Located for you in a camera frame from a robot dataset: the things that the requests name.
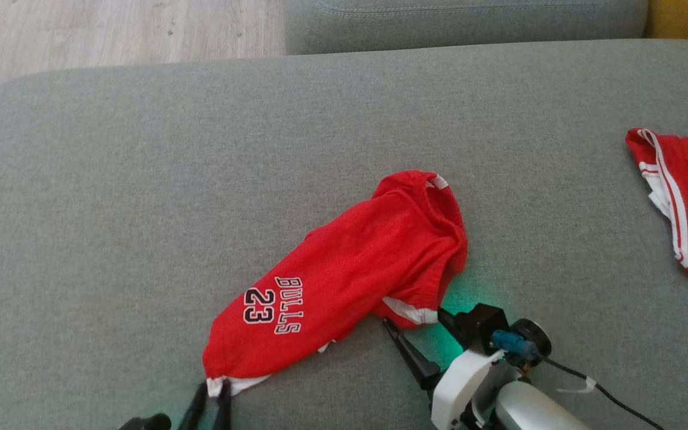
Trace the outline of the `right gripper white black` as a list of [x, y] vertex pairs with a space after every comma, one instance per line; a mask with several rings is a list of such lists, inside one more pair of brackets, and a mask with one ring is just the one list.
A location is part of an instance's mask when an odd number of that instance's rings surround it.
[[[437, 309], [437, 320], [452, 337], [459, 337], [455, 315]], [[429, 360], [407, 340], [390, 319], [383, 325], [420, 389], [429, 395], [431, 423], [436, 429], [455, 429], [459, 423], [469, 429], [494, 428], [490, 421], [494, 388], [492, 376], [504, 351], [489, 356], [465, 351], [447, 370]]]

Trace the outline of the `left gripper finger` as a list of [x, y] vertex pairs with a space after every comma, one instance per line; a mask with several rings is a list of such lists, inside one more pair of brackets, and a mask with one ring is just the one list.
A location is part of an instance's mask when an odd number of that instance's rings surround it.
[[189, 403], [180, 423], [178, 430], [196, 430], [199, 429], [200, 421], [203, 417], [205, 408], [207, 408], [208, 388], [207, 382], [202, 382], [196, 389], [196, 392]]
[[216, 397], [216, 405], [218, 408], [213, 430], [230, 430], [232, 429], [231, 418], [231, 399], [232, 399], [232, 384], [229, 379], [222, 381], [222, 387], [219, 390], [218, 397]]

